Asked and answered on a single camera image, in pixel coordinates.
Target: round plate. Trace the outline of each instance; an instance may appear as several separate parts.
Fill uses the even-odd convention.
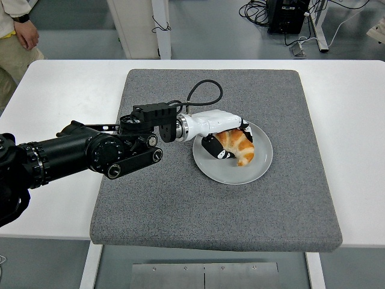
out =
[[[214,181],[228,185],[242,185],[255,181],[269,169],[273,160],[273,146],[270,139],[258,126],[248,122],[253,133],[254,158],[244,167],[238,167],[237,159],[218,160],[204,149],[202,137],[197,135],[192,154],[199,169]]]

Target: computer tower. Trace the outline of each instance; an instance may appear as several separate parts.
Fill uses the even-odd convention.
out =
[[[310,0],[266,0],[269,34],[299,34]]]

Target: croissant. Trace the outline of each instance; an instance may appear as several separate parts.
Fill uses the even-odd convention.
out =
[[[238,159],[238,166],[246,166],[254,158],[254,145],[239,129],[219,132],[214,135],[223,148]]]

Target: desk leg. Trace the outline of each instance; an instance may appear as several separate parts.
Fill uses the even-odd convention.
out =
[[[311,289],[326,289],[319,253],[305,253]]]
[[[157,23],[166,29],[168,20],[168,0],[152,0],[152,10]],[[161,59],[171,59],[171,35],[169,31],[156,29]]]
[[[95,245],[92,241],[90,241],[90,247],[88,248],[87,259],[85,260],[80,289],[94,288],[102,249],[103,245]]]
[[[322,30],[322,23],[324,23],[327,10],[329,9],[329,7],[327,6],[327,0],[322,0],[321,7],[321,9],[325,10],[321,10],[317,14],[313,13],[312,15],[310,15],[310,18],[312,20],[315,37],[318,39],[317,42],[319,51],[328,52],[329,47],[327,46],[324,31]]]

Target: gray felt mat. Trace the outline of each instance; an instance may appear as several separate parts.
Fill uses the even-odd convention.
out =
[[[114,181],[103,179],[90,235],[96,244],[234,251],[328,252],[342,235],[303,88],[291,70],[132,70],[119,116],[133,105],[184,101],[200,80],[218,81],[220,109],[255,123],[274,156],[257,181],[224,185],[204,175],[193,140],[159,142],[162,161]],[[201,85],[192,101],[217,98]]]

